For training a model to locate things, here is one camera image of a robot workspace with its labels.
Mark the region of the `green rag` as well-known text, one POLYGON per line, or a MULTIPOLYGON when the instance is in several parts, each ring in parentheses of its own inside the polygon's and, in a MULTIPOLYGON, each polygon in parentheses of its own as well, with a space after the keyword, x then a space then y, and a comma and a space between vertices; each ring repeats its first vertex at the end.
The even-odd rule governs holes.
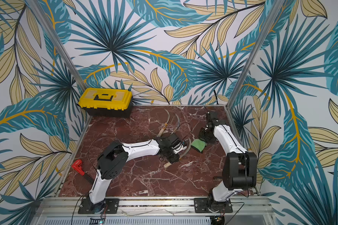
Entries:
POLYGON ((199 153, 203 153, 207 143, 200 139, 195 139, 191 143, 191 147, 199 153))

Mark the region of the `sickle labelled handle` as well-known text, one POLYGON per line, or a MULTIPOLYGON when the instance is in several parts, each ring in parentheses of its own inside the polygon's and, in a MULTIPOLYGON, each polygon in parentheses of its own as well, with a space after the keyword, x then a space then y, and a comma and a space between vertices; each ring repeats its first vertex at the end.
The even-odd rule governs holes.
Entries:
POLYGON ((169 123, 169 120, 170 120, 170 117, 171 117, 171 116, 170 116, 170 113, 169 113, 169 111, 168 111, 167 109, 165 109, 165 112, 167 113, 167 120, 166 120, 166 122, 163 124, 162 128, 160 129, 160 131, 159 131, 157 137, 161 137, 161 136, 162 136, 162 134, 164 133, 165 129, 166 129, 167 126, 168 126, 168 123, 169 123))

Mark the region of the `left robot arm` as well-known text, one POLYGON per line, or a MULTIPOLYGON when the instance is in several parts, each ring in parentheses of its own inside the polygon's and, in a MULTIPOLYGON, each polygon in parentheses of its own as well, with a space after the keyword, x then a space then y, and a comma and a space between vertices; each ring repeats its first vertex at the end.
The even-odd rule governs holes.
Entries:
POLYGON ((90 202, 103 203, 111 181, 120 174, 127 162, 139 157, 159 155, 173 164, 179 161, 179 153, 187 148, 187 143, 175 133, 139 143, 113 141, 98 157, 97 174, 89 191, 90 202))

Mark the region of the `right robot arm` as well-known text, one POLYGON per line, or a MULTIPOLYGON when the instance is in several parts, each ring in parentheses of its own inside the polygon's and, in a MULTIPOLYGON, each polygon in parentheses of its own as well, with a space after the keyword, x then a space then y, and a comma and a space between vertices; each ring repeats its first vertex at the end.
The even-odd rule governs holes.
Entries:
POLYGON ((236 139, 225 120, 215 112, 207 112, 206 126, 201 128, 198 138, 206 144, 218 142, 224 150, 225 163, 222 181, 209 195, 213 202, 226 202, 232 195, 256 186, 257 156, 248 152, 236 139))

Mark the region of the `small dark object on table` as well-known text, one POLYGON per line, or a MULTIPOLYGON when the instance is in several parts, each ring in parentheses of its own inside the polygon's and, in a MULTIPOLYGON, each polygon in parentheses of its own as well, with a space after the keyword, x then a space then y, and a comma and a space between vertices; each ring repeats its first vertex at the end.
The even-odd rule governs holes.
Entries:
POLYGON ((214 176, 213 180, 222 180, 223 178, 221 176, 214 176))

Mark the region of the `yellow black toolbox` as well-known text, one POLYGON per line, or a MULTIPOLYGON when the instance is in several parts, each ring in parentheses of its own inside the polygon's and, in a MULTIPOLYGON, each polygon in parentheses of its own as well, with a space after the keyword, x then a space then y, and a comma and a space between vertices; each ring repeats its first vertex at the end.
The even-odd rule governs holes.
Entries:
POLYGON ((133 108, 132 92, 88 88, 80 97, 78 105, 91 116, 129 118, 133 108))

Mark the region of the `red clamp tool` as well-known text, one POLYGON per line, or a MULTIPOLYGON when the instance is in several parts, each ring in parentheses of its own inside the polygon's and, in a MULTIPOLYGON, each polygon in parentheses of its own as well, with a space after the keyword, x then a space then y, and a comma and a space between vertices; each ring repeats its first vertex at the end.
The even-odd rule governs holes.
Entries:
POLYGON ((72 165, 71 168, 73 168, 74 171, 76 171, 78 174, 80 174, 85 180, 87 180, 90 184, 93 185, 94 179, 89 176, 87 173, 83 171, 83 161, 81 159, 76 160, 72 165))

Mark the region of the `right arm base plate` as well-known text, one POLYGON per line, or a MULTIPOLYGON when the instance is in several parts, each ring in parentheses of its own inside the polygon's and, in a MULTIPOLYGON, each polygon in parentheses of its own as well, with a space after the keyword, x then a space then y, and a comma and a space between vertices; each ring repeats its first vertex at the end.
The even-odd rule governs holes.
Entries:
POLYGON ((195 213, 232 213, 230 201, 216 202, 209 198, 194 198, 195 213))

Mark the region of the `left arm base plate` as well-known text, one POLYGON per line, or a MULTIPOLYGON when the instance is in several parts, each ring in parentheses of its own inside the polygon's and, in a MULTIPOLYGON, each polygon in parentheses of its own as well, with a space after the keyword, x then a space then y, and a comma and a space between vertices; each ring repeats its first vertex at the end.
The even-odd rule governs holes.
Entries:
POLYGON ((119 199, 106 198, 100 203, 93 204, 90 198, 81 201, 78 214, 117 214, 119 199))

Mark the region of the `aluminium front rail frame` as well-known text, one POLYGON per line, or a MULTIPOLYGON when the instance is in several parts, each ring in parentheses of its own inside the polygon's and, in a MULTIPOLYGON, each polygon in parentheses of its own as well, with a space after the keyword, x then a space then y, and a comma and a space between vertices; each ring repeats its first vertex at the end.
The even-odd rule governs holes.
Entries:
POLYGON ((109 197, 103 214, 79 214, 76 197, 45 199, 33 225, 277 225, 267 197, 234 196, 225 210, 204 209, 202 197, 109 197))

